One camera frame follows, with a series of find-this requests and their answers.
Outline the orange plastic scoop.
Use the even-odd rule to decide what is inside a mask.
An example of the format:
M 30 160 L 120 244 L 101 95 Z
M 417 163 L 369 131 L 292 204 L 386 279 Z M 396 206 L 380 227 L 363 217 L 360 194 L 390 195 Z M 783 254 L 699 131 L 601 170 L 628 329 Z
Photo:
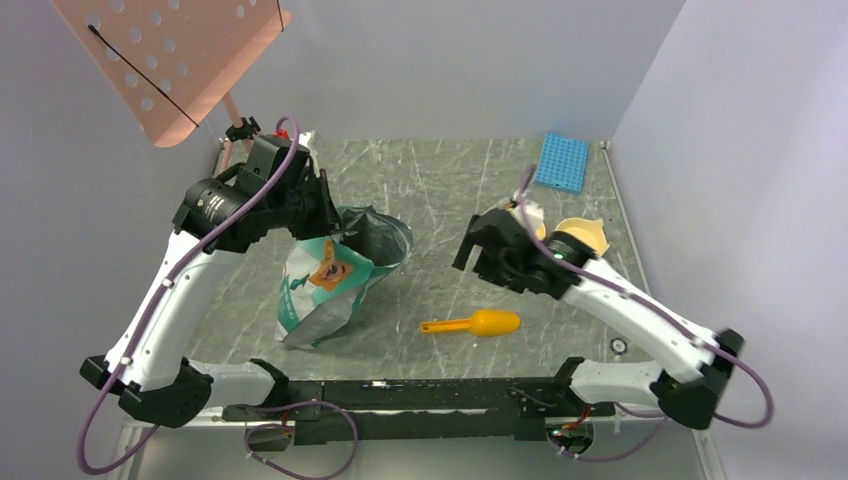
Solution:
M 464 319 L 422 322 L 423 334 L 470 333 L 478 337 L 493 337 L 513 333 L 521 325 L 520 316 L 511 311 L 481 309 Z

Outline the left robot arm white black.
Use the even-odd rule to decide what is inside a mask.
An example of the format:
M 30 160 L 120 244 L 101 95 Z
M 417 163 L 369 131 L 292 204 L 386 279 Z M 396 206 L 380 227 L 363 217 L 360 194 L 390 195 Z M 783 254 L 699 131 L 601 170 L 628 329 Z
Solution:
M 187 344 L 223 280 L 251 245 L 285 228 L 296 240 L 341 231 L 326 173 L 315 158 L 318 136 L 255 138 L 248 157 L 188 188 L 174 218 L 163 262 L 124 335 L 91 356 L 81 376 L 117 396 L 135 420 L 179 428 L 202 410 L 245 406 L 279 417 L 289 379 L 271 363 L 210 364 L 185 357 Z

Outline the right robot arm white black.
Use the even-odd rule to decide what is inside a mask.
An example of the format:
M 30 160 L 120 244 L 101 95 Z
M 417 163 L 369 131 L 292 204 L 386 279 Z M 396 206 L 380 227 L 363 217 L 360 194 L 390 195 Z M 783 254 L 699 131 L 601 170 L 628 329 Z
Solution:
M 515 210 L 473 215 L 454 260 L 462 270 L 473 248 L 478 277 L 517 293 L 548 295 L 583 310 L 625 335 L 649 355 L 640 363 L 600 363 L 570 357 L 555 376 L 554 407 L 576 415 L 588 404 L 618 402 L 656 407 L 677 423 L 707 429 L 729 382 L 744 338 L 714 332 L 661 304 L 642 304 L 643 291 L 624 279 L 575 230 L 554 231 L 545 255 Z

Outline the green dog food bag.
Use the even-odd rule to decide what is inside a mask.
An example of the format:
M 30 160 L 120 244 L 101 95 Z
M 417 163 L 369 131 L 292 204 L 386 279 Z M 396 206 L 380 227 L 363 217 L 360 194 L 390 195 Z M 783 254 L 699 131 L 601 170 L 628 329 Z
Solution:
M 341 207 L 344 232 L 298 241 L 278 291 L 275 340 L 313 349 L 350 321 L 370 287 L 411 254 L 412 229 L 372 206 Z

